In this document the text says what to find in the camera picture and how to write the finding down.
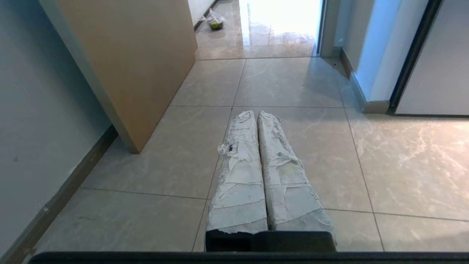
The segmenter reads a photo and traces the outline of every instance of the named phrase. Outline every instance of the gray wall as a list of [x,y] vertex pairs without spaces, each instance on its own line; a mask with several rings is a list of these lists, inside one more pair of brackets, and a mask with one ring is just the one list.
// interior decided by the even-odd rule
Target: gray wall
[[343,47],[347,38],[348,23],[350,21],[350,11],[352,0],[341,0],[339,7],[339,17],[337,18],[337,28],[335,29],[334,46]]
[[343,50],[352,68],[357,70],[375,0],[350,1],[352,1],[352,7],[350,10],[347,38],[345,39]]
[[370,101],[390,100],[427,3],[428,0],[401,1]]
[[0,256],[111,122],[36,0],[0,0]]
[[389,44],[400,4],[401,0],[374,1],[358,68],[354,68],[355,77],[367,101],[371,99],[371,91],[374,89],[376,75]]
[[444,0],[397,114],[469,115],[469,1]]

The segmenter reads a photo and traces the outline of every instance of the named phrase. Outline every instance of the door frame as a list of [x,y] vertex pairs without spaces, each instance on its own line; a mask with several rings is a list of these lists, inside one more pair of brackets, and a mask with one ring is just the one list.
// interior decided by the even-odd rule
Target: door frame
[[393,94],[391,95],[388,114],[394,114],[396,112],[401,97],[405,91],[405,87],[407,86],[407,82],[414,70],[415,64],[420,56],[442,3],[443,0],[428,1],[424,15],[422,16],[422,20],[417,28],[412,45],[410,46],[409,53],[407,54],[401,73],[397,79]]
[[322,39],[323,39],[323,32],[324,32],[324,20],[326,14],[326,6],[327,0],[321,0],[321,14],[319,17],[319,32],[318,32],[318,40],[316,46],[316,55],[321,54],[321,47],[322,47]]

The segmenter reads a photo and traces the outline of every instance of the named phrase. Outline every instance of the wooden baseboard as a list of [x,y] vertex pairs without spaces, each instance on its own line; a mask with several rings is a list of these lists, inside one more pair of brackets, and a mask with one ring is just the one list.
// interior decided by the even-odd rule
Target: wooden baseboard
[[347,77],[350,78],[350,73],[353,72],[352,64],[348,60],[348,57],[342,48],[339,51],[339,58],[340,58],[340,62],[342,63],[342,66],[345,69],[345,73],[347,74]]
[[21,235],[1,257],[1,264],[21,263],[25,257],[33,253],[33,248],[57,215],[62,211],[73,194],[77,191],[88,174],[93,170],[106,150],[117,138],[117,131],[111,125],[83,160],[77,165],[69,178],[62,185],[54,197],[44,205]]
[[367,101],[358,83],[352,64],[348,60],[347,54],[341,49],[339,53],[340,62],[345,69],[345,73],[350,80],[355,97],[362,113],[365,114],[385,114],[389,109],[389,101]]
[[[207,16],[208,13],[210,12],[211,8],[214,8],[215,5],[217,4],[218,0],[214,0],[213,3],[207,8],[207,10],[204,13],[204,16]],[[194,31],[197,31],[199,26],[202,24],[203,21],[197,21],[197,23],[194,25]]]
[[342,47],[333,46],[332,47],[332,58],[340,58],[340,51]]

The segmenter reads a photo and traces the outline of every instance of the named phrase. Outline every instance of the marble-pattern tile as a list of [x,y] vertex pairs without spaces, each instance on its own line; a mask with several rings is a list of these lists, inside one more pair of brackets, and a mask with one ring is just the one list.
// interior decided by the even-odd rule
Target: marble-pattern tile
[[280,45],[280,44],[301,44],[310,43],[314,44],[314,36],[308,33],[299,32],[284,32],[271,30],[269,37],[269,45]]
[[224,27],[197,29],[196,58],[310,57],[320,9],[319,0],[220,0],[213,10]]
[[196,51],[196,60],[312,57],[313,55],[314,43],[268,46],[199,47]]
[[79,189],[37,243],[44,251],[191,251],[205,200]]
[[339,85],[340,94],[342,96],[342,101],[344,102],[344,107],[347,108],[359,108],[358,99],[353,91],[350,80],[347,78],[345,69],[342,66],[342,62],[339,58],[331,58],[330,64],[334,68],[334,77],[337,80]]
[[375,212],[469,219],[469,120],[346,111]]
[[337,251],[383,251],[372,213],[326,211],[334,225]]
[[322,58],[246,60],[235,106],[343,107]]
[[217,189],[218,177],[220,176],[221,164],[223,162],[223,156],[218,156],[217,166],[215,167],[215,172],[213,173],[212,183],[210,184],[210,190],[208,192],[208,199],[212,199],[215,195],[215,190]]
[[469,222],[376,214],[386,251],[469,251]]
[[168,107],[143,151],[117,139],[83,186],[206,198],[230,107]]
[[196,242],[194,243],[194,248],[192,249],[192,252],[205,251],[205,231],[207,229],[207,216],[211,201],[212,200],[209,199],[205,203],[204,214],[202,215],[202,220],[200,221],[199,231],[197,232]]
[[232,106],[244,61],[196,61],[171,105]]
[[327,209],[371,212],[350,128],[341,108],[234,107],[277,115],[311,185]]

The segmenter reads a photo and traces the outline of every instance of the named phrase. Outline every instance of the wooden door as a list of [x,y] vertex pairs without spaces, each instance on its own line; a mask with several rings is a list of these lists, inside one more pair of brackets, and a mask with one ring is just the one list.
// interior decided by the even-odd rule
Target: wooden door
[[132,153],[195,62],[186,0],[40,0]]

